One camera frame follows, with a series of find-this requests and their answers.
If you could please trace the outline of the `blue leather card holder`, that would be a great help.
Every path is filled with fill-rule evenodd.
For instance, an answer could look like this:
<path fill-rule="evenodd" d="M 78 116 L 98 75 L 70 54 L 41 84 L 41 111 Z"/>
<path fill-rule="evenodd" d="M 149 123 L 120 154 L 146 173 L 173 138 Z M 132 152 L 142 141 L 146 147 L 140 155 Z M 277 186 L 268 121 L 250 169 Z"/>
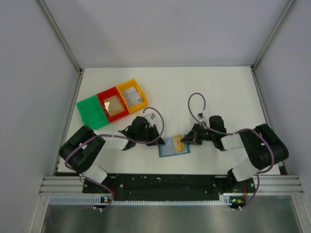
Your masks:
<path fill-rule="evenodd" d="M 166 144 L 164 146 L 158 146 L 158 151 L 159 151 L 159 157 L 160 158 L 190 153 L 190 146 L 189 146 L 189 144 L 186 144 L 186 146 L 187 146 L 187 150 L 186 151 L 180 152 L 180 153 L 175 153 L 174 149 L 173 149 L 173 137 L 165 138 L 164 141 L 165 141 Z"/>

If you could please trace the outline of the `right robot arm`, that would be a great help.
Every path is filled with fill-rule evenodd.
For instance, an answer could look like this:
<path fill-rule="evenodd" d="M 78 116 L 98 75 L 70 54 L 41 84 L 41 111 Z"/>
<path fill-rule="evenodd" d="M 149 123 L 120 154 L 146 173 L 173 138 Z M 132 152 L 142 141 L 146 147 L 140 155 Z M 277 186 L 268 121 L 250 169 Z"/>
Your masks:
<path fill-rule="evenodd" d="M 195 123 L 191 131 L 180 140 L 193 145 L 201 145 L 203 141 L 211 141 L 220 151 L 243 149 L 246 152 L 246 158 L 228 171 L 226 180 L 219 187 L 221 193 L 227 189 L 240 191 L 254 175 L 289 157 L 287 147 L 267 124 L 229 134 L 222 117 L 211 116 L 209 126 L 206 123 Z"/>

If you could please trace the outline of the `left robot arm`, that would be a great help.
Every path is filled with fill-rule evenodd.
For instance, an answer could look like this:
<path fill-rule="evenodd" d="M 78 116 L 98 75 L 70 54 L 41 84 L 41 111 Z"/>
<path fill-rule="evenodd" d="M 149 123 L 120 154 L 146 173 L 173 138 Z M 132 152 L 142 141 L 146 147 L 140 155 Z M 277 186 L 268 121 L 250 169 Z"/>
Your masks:
<path fill-rule="evenodd" d="M 93 180 L 93 186 L 99 192 L 110 188 L 107 172 L 95 160 L 102 149 L 126 151 L 136 144 L 147 146 L 165 145 L 156 125 L 153 123 L 154 114 L 136 117 L 131 125 L 117 133 L 104 133 L 82 126 L 59 149 L 59 156 L 65 160 L 65 165 L 78 173 Z"/>

